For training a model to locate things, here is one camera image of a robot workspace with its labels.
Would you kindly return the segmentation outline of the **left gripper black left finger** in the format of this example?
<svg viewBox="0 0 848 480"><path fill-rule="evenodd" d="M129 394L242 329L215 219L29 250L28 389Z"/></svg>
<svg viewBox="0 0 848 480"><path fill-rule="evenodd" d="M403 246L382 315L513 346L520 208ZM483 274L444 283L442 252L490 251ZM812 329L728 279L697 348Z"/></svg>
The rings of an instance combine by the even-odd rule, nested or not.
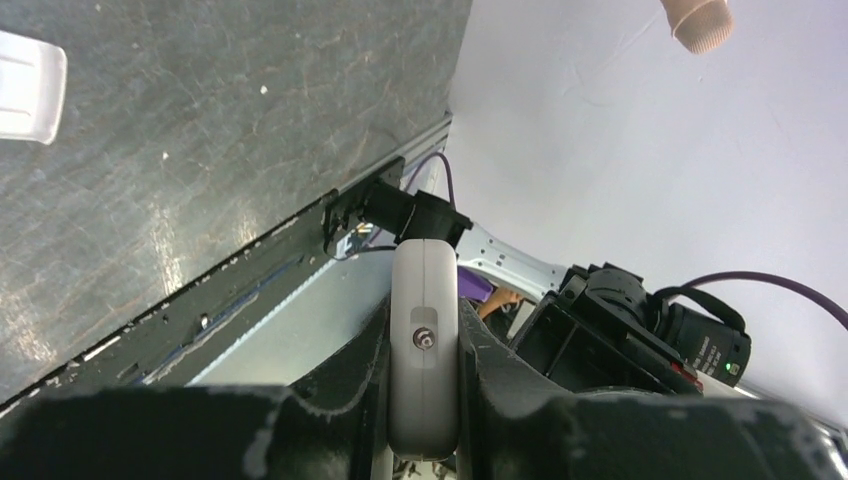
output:
<svg viewBox="0 0 848 480"><path fill-rule="evenodd" d="M291 460L296 479L389 479L387 298L352 340L295 382L308 411Z"/></svg>

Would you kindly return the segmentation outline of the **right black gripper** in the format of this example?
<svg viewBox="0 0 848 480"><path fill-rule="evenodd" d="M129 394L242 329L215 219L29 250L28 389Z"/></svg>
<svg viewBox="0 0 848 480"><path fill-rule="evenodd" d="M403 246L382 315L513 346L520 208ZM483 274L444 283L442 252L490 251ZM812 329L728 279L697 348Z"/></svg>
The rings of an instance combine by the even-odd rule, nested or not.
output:
<svg viewBox="0 0 848 480"><path fill-rule="evenodd" d="M594 294L548 292L509 348L573 393L631 389L703 394L694 369L675 350Z"/></svg>

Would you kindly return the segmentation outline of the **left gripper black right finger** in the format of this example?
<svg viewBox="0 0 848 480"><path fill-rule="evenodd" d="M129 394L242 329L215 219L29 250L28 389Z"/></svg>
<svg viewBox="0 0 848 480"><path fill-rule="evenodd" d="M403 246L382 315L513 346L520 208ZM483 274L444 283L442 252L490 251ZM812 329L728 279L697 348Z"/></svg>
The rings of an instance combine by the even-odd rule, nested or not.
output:
<svg viewBox="0 0 848 480"><path fill-rule="evenodd" d="M555 479L544 446L545 405L558 388L500 342L465 299L459 303L460 479Z"/></svg>

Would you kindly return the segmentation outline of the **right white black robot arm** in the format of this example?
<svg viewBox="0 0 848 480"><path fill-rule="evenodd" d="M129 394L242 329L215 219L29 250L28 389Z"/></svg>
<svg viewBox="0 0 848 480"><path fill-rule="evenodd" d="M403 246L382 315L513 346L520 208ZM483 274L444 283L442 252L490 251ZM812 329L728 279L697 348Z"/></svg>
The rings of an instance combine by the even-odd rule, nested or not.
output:
<svg viewBox="0 0 848 480"><path fill-rule="evenodd" d="M496 239L447 201L380 180L366 189L362 217L400 242L443 240L461 267L531 301L534 310L510 348L572 392L699 395L705 378L732 387L748 365L751 340L742 316L696 288L649 292L640 276L612 264L543 262Z"/></svg>

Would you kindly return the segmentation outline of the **white battery cover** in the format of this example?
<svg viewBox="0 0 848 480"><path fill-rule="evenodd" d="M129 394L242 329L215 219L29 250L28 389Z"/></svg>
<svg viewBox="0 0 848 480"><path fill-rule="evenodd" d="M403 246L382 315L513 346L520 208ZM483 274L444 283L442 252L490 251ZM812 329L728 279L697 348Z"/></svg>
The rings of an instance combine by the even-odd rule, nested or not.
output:
<svg viewBox="0 0 848 480"><path fill-rule="evenodd" d="M1 33L1 137L54 142L66 94L68 60L53 44Z"/></svg>

